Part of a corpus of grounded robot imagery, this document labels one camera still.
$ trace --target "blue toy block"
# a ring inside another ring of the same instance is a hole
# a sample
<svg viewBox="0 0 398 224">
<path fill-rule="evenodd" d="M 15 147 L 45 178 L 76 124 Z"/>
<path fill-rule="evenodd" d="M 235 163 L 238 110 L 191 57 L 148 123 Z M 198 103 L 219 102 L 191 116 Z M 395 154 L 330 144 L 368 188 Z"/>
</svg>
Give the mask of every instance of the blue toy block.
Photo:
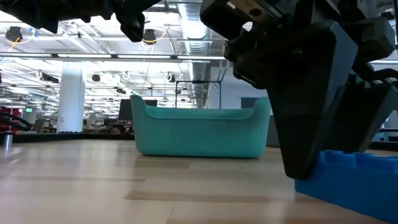
<svg viewBox="0 0 398 224">
<path fill-rule="evenodd" d="M 313 175 L 296 180 L 302 194 L 398 223 L 398 157 L 321 152 Z"/>
</svg>

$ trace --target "ceiling duct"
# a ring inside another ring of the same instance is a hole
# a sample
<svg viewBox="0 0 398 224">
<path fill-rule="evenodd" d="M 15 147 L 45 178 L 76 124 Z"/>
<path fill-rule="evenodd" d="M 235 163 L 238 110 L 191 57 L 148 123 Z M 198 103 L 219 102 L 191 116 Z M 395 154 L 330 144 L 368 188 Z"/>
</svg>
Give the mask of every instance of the ceiling duct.
<svg viewBox="0 0 398 224">
<path fill-rule="evenodd" d="M 181 14 L 181 28 L 186 39 L 205 39 L 209 34 L 209 28 L 200 21 L 200 8 L 201 4 L 178 5 Z M 207 55 L 209 53 L 209 43 L 186 41 L 185 49 L 189 55 Z M 209 73 L 206 72 L 206 63 L 192 63 L 190 70 L 192 80 L 209 80 L 210 78 Z M 203 85 L 193 85 L 198 108 L 202 108 L 206 104 L 206 101 L 203 100 L 205 97 L 203 90 Z"/>
</svg>

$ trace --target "teal plastic basket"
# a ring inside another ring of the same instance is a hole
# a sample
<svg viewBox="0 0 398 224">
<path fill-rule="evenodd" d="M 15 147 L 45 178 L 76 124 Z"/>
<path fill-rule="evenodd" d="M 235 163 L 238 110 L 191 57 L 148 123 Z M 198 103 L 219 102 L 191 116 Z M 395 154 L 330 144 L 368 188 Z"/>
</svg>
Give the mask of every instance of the teal plastic basket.
<svg viewBox="0 0 398 224">
<path fill-rule="evenodd" d="M 148 106 L 131 96 L 137 150 L 147 156 L 257 158 L 266 149 L 267 98 L 241 110 Z"/>
</svg>

